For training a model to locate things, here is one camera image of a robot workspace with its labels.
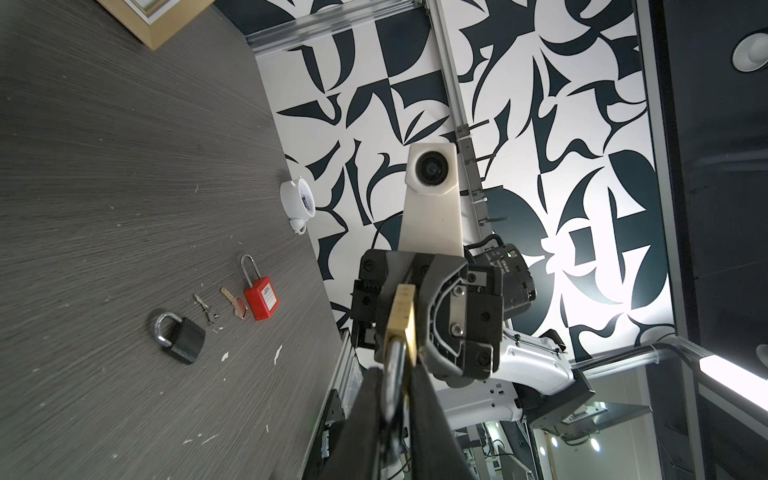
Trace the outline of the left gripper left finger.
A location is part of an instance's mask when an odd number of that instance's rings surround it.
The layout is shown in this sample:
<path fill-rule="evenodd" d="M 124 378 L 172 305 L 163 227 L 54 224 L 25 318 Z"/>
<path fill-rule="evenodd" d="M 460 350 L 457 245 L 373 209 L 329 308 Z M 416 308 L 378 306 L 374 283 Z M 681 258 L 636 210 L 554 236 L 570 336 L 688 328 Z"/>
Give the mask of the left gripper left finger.
<path fill-rule="evenodd" d="M 372 480 L 380 475 L 383 371 L 366 371 L 350 417 L 320 479 Z"/>

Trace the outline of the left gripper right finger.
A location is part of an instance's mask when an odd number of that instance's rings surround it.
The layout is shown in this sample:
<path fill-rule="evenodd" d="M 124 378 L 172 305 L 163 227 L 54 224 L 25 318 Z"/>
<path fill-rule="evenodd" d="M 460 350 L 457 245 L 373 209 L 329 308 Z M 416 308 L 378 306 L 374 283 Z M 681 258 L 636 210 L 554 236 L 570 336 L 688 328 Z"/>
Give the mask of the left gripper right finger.
<path fill-rule="evenodd" d="M 411 369 L 408 398 L 412 478 L 472 480 L 474 476 L 421 363 Z"/>

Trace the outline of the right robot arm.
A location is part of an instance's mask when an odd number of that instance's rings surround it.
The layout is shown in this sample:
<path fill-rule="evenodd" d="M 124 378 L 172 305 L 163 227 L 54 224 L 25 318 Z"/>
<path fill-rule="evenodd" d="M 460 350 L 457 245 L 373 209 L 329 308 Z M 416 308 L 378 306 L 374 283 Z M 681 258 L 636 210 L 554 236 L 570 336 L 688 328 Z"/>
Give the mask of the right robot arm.
<path fill-rule="evenodd" d="M 585 366 L 571 364 L 560 336 L 506 326 L 536 299 L 511 244 L 472 244 L 460 256 L 371 249 L 353 289 L 353 344 L 381 363 L 370 412 L 383 432 L 402 422 L 414 390 L 444 384 L 429 408 L 454 429 L 526 419 L 564 431 L 593 397 Z"/>

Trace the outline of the black padlock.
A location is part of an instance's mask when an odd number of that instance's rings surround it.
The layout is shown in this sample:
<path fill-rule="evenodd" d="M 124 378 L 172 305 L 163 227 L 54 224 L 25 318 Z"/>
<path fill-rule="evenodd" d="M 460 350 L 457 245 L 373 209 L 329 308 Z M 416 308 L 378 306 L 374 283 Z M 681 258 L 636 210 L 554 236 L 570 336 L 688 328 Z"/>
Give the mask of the black padlock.
<path fill-rule="evenodd" d="M 163 333 L 166 321 L 172 323 L 172 329 L 167 335 Z M 173 312 L 161 313 L 151 322 L 150 327 L 155 341 L 171 356 L 187 365 L 197 361 L 206 339 L 203 327 Z"/>

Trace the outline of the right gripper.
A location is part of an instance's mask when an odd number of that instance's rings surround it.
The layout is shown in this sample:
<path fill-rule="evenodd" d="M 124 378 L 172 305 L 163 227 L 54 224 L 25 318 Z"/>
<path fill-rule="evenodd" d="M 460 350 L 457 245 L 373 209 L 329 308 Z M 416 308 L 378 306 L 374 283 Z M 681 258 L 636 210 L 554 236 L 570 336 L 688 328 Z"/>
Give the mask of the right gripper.
<path fill-rule="evenodd" d="M 536 298 L 527 264 L 512 244 L 476 256 L 371 249 L 360 263 L 350 318 L 352 344 L 385 354 L 386 329 L 396 290 L 415 289 L 415 346 L 439 379 L 486 380 L 500 366 L 505 318 Z"/>

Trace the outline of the red padlock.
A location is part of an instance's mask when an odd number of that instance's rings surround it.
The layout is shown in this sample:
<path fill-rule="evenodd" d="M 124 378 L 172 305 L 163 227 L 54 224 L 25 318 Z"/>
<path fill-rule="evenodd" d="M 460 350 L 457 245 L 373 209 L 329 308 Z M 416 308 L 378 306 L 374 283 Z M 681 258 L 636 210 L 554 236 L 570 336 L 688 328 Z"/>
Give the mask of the red padlock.
<path fill-rule="evenodd" d="M 247 282 L 244 295 L 255 320 L 271 318 L 280 305 L 271 279 L 261 276 L 254 258 L 249 254 L 241 256 L 240 267 Z"/>

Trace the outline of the brass padlock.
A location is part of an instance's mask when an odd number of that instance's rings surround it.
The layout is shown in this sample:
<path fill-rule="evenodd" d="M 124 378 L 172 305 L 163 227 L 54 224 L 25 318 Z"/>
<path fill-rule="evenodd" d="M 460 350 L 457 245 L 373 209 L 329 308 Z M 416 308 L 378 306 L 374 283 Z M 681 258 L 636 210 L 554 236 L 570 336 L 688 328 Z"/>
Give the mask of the brass padlock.
<path fill-rule="evenodd" d="M 415 297 L 415 285 L 397 286 L 385 330 L 381 412 L 387 424 L 401 409 L 408 370 L 417 362 Z"/>

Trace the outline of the black padlock key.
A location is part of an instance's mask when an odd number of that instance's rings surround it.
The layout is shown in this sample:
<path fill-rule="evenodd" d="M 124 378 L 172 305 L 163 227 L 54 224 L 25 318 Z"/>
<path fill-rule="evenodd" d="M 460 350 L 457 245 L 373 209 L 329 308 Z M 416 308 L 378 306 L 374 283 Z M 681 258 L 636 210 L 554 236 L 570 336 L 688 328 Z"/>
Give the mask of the black padlock key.
<path fill-rule="evenodd" d="M 204 312 L 207 322 L 210 325 L 215 324 L 218 319 L 218 315 L 212 311 L 211 307 L 196 293 L 193 294 L 193 300 Z"/>

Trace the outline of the red padlock key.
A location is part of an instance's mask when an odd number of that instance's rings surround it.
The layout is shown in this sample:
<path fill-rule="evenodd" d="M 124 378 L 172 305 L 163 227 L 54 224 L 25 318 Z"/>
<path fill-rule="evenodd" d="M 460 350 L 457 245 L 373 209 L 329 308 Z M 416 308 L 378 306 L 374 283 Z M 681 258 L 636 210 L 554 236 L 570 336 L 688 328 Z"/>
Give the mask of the red padlock key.
<path fill-rule="evenodd" d="M 244 320 L 248 307 L 246 303 L 238 297 L 235 297 L 227 288 L 221 287 L 220 293 L 229 301 L 233 308 L 233 314 L 240 320 Z"/>

